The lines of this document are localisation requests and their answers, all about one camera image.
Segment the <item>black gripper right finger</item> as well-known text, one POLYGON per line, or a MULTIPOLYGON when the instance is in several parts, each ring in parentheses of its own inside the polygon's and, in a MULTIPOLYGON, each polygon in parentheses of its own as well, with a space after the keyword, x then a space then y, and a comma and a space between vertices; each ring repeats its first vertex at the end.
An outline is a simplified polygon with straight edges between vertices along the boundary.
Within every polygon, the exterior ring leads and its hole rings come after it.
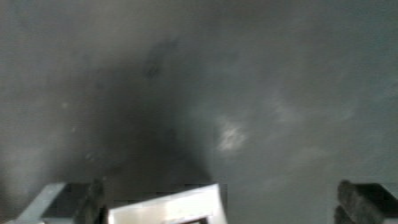
POLYGON ((398 224, 398 183, 337 185, 333 224, 398 224))

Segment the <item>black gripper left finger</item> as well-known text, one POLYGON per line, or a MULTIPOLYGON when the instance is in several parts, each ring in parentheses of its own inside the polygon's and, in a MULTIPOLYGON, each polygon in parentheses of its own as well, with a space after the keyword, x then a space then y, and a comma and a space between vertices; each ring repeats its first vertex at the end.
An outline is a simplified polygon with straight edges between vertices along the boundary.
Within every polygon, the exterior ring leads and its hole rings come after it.
POLYGON ((102 183, 44 186, 12 224, 108 224, 102 183))

